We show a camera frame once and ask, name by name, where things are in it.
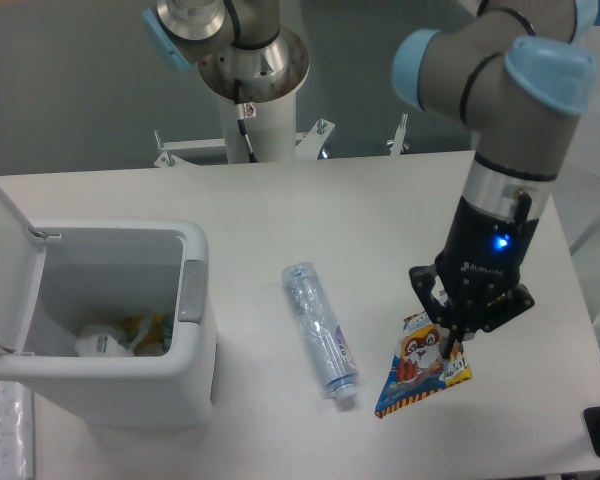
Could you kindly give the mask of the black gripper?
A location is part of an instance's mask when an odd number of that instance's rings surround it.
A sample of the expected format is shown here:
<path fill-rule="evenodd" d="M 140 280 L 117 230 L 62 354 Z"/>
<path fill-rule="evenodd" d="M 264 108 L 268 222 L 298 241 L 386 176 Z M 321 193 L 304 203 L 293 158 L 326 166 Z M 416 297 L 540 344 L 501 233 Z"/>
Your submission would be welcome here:
<path fill-rule="evenodd" d="M 530 217 L 531 206 L 530 196 L 519 195 L 513 216 L 499 219 L 461 198 L 435 266 L 409 269 L 412 288 L 430 320 L 450 330 L 443 359 L 451 357 L 456 343 L 478 331 L 493 332 L 535 305 L 520 282 L 520 267 L 539 223 Z M 437 276 L 447 306 L 433 295 Z"/>

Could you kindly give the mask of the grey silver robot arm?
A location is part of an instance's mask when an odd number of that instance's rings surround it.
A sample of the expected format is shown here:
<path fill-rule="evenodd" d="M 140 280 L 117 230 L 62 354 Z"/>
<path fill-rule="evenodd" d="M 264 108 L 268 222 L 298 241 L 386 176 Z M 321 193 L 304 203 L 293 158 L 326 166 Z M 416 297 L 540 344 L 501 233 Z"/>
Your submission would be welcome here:
<path fill-rule="evenodd" d="M 577 47 L 595 1 L 484 1 L 453 32 L 421 29 L 392 63 L 396 94 L 460 121 L 479 141 L 446 243 L 409 272 L 443 334 L 441 351 L 532 307 L 520 281 L 527 253 L 595 82 L 594 56 Z M 261 106 L 292 92 L 308 61 L 275 1 L 158 1 L 143 20 L 175 69 L 197 65 L 229 103 L 229 159 L 265 160 L 275 135 L 254 125 Z"/>

